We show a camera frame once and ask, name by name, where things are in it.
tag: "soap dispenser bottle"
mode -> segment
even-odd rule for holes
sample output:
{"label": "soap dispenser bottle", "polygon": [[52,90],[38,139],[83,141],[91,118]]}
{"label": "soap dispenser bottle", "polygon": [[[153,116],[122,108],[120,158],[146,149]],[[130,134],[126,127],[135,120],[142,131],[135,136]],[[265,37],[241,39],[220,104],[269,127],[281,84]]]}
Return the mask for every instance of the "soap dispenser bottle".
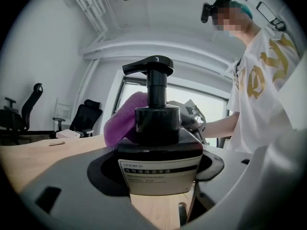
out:
{"label": "soap dispenser bottle", "polygon": [[127,138],[114,149],[130,193],[161,196],[188,192],[201,161],[202,144],[180,126],[180,108],[166,104],[173,61],[151,56],[123,66],[125,75],[147,75],[148,107],[135,109],[137,143]]}

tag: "wooden table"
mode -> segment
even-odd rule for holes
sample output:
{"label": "wooden table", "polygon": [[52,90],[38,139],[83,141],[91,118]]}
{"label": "wooden table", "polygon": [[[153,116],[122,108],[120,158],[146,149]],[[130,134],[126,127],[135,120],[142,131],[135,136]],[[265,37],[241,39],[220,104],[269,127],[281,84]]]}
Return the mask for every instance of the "wooden table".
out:
{"label": "wooden table", "polygon": [[[102,135],[42,140],[20,146],[2,146],[0,160],[13,188],[19,193],[55,162],[105,146]],[[130,198],[133,206],[157,228],[172,230],[180,227],[178,205],[186,205],[188,212],[192,193],[170,196],[130,195]]]}

